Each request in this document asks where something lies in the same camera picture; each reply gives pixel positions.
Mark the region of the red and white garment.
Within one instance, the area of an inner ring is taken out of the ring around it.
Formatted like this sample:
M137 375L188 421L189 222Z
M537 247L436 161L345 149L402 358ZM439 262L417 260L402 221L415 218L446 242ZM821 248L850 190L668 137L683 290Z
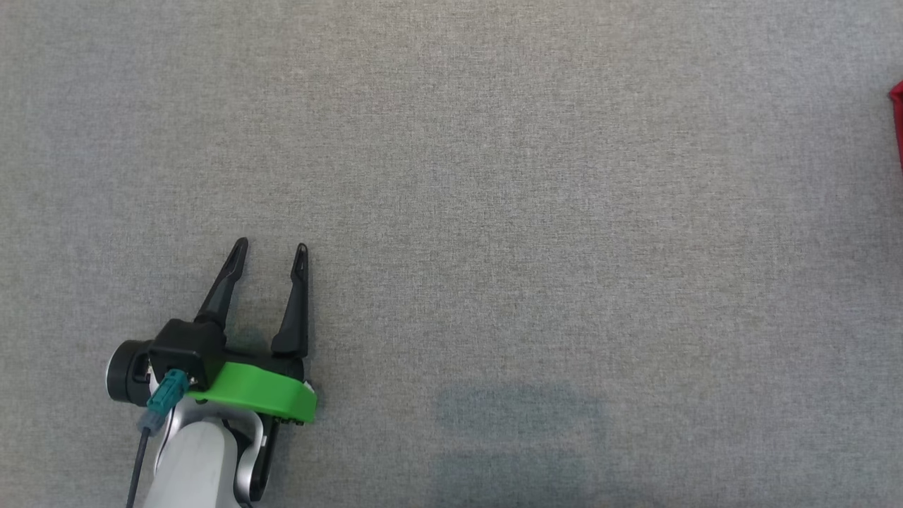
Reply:
M897 151L899 151L899 165L903 171L903 80L890 90L889 98L892 105Z

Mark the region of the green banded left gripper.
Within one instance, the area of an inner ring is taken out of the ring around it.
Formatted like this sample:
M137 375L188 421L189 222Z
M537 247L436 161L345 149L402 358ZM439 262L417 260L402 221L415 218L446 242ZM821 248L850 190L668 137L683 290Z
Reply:
M244 273L248 248L246 237L235 242L194 322L213 324L224 331L235 285ZM308 356L308 260L307 245L299 243L291 265L291 291L284 317L279 332L271 341L271 352L278 358L304 359ZM180 394L185 399L254 411L284 422L306 424L314 421L318 396L307 382L246 361L227 361L206 392L191 389L186 374L177 369L169 370L160 383L150 364L150 343L125 341L110 357L106 391L113 401L138 407L149 404L158 411L174 408L176 395Z

